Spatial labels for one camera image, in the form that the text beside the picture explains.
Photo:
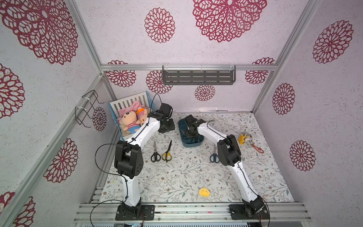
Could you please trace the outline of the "teal storage box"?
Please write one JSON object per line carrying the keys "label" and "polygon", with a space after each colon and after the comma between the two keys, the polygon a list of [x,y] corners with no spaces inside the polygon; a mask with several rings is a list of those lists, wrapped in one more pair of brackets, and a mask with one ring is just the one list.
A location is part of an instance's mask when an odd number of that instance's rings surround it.
{"label": "teal storage box", "polygon": [[181,141],[182,141],[182,144],[184,147],[186,147],[186,148],[197,147],[197,146],[200,146],[202,144],[202,142],[204,141],[205,137],[202,135],[199,135],[199,136],[196,136],[193,138],[186,137],[186,133],[188,131],[188,126],[184,119],[179,120],[178,126],[179,126]]}

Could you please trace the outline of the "blue handled scissors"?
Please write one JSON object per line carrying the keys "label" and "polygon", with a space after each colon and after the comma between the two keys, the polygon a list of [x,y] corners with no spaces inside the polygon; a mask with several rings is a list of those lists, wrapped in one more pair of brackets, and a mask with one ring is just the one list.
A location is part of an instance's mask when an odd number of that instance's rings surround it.
{"label": "blue handled scissors", "polygon": [[213,153],[210,155],[209,160],[210,160],[211,163],[219,163],[220,162],[218,154],[217,154],[217,146],[216,145],[213,146]]}

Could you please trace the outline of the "yellow black handled scissors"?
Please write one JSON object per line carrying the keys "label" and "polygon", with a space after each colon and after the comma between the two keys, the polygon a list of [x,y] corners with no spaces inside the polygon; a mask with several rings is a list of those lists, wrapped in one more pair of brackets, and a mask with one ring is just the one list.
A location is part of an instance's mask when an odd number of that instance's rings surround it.
{"label": "yellow black handled scissors", "polygon": [[162,160],[168,162],[172,160],[172,155],[170,154],[170,150],[171,150],[171,146],[172,146],[172,141],[170,141],[168,149],[165,153],[162,154]]}

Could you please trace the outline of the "large black scissors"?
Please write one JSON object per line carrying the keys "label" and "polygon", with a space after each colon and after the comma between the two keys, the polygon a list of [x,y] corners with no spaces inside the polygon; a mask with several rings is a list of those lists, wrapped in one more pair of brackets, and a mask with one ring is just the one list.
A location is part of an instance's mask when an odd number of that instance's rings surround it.
{"label": "large black scissors", "polygon": [[157,152],[157,143],[156,142],[154,142],[153,148],[154,148],[154,153],[151,156],[151,161],[153,163],[159,162],[161,160],[161,155]]}

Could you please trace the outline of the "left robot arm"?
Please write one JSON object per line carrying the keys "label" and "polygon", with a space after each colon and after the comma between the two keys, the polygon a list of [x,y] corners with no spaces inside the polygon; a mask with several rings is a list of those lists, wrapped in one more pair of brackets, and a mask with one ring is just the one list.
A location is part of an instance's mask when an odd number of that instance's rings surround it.
{"label": "left robot arm", "polygon": [[138,175],[141,173],[144,160],[142,149],[156,132],[168,132],[175,129],[171,118],[173,108],[162,103],[160,108],[148,115],[146,122],[131,138],[119,141],[116,145],[114,168],[122,177],[125,204],[136,207],[141,202]]}

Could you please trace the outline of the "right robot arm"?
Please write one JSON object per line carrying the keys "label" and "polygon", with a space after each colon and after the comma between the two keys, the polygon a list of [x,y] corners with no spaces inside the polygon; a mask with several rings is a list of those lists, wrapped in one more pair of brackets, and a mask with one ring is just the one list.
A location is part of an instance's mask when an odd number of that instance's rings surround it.
{"label": "right robot arm", "polygon": [[228,167],[242,195],[245,214],[250,216],[257,214],[265,208],[263,198],[258,195],[247,176],[242,162],[242,154],[234,135],[226,135],[212,127],[203,119],[196,119],[192,115],[184,118],[188,130],[187,138],[202,135],[216,145],[219,162]]}

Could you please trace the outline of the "orange hat plush doll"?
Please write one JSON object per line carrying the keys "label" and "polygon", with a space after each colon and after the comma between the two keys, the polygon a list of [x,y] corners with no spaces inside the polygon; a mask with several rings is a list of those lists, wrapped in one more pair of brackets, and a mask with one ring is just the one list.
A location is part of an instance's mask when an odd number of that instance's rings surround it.
{"label": "orange hat plush doll", "polygon": [[147,122],[148,114],[149,114],[149,108],[139,107],[136,114],[137,114],[137,119],[140,122],[140,126],[142,126],[144,123]]}

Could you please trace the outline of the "white blue slatted basket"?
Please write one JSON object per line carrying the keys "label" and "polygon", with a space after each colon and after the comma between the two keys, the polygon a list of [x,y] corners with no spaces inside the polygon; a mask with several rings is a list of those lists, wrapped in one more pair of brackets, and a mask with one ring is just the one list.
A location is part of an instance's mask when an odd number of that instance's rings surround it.
{"label": "white blue slatted basket", "polygon": [[147,92],[109,103],[112,118],[117,125],[120,140],[136,133],[147,122],[147,115],[153,112],[152,99]]}

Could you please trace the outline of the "pink plush doll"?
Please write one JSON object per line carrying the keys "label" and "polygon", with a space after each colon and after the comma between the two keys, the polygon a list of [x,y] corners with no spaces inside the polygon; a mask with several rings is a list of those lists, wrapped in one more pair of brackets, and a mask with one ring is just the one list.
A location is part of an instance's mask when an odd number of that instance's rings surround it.
{"label": "pink plush doll", "polygon": [[139,101],[135,101],[130,107],[118,110],[119,118],[117,121],[121,124],[123,131],[134,134],[140,129],[140,122],[136,114],[139,107],[142,105]]}

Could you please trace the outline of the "yellow toy with glass ball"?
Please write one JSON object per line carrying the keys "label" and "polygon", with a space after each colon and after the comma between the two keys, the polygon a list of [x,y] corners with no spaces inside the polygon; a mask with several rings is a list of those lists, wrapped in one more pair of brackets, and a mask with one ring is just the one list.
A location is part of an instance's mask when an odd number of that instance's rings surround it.
{"label": "yellow toy with glass ball", "polygon": [[250,133],[243,132],[239,137],[238,141],[240,145],[252,144],[253,142],[252,135]]}

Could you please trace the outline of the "yellow plush chick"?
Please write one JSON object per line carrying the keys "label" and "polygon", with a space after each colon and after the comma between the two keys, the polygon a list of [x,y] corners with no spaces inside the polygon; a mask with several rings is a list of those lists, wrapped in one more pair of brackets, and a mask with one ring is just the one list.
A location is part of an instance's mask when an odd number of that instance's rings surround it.
{"label": "yellow plush chick", "polygon": [[204,196],[204,197],[209,197],[210,196],[210,190],[206,187],[202,187],[199,189],[199,195],[200,196]]}

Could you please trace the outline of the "red orange small tool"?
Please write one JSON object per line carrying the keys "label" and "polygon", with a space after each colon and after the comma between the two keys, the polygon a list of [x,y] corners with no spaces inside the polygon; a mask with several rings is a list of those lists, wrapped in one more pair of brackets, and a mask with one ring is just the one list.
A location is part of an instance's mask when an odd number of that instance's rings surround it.
{"label": "red orange small tool", "polygon": [[264,154],[264,150],[260,147],[257,147],[254,143],[251,146],[259,153]]}

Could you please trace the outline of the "grey wall shelf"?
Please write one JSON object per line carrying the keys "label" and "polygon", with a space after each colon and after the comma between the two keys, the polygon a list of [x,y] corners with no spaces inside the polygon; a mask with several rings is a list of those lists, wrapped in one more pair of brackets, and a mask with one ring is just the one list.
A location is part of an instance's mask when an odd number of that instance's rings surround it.
{"label": "grey wall shelf", "polygon": [[233,85],[236,81],[236,67],[218,71],[167,71],[162,70],[165,85]]}

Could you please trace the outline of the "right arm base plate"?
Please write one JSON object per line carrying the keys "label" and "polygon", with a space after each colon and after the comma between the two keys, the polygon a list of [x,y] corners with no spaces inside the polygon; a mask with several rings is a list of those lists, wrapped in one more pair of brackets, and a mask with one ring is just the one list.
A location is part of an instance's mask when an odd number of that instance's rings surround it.
{"label": "right arm base plate", "polygon": [[254,211],[251,206],[243,204],[229,205],[232,220],[269,220],[270,214],[265,205],[261,209]]}

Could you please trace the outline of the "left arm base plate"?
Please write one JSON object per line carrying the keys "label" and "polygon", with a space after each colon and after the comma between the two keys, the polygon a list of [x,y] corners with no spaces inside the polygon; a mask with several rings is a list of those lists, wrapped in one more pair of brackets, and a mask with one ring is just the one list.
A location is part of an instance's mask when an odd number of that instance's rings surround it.
{"label": "left arm base plate", "polygon": [[155,215],[155,205],[141,205],[130,207],[125,203],[118,206],[115,220],[116,221],[129,221],[129,220],[153,220]]}

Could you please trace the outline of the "aluminium front rail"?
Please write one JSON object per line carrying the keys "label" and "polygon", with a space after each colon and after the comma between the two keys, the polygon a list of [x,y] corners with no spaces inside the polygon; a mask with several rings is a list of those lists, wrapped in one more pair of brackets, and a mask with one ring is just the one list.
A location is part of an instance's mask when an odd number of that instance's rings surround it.
{"label": "aluminium front rail", "polygon": [[117,203],[81,204],[73,227],[312,227],[313,220],[302,202],[270,202],[263,217],[248,219],[239,203],[146,203],[139,218],[117,220]]}

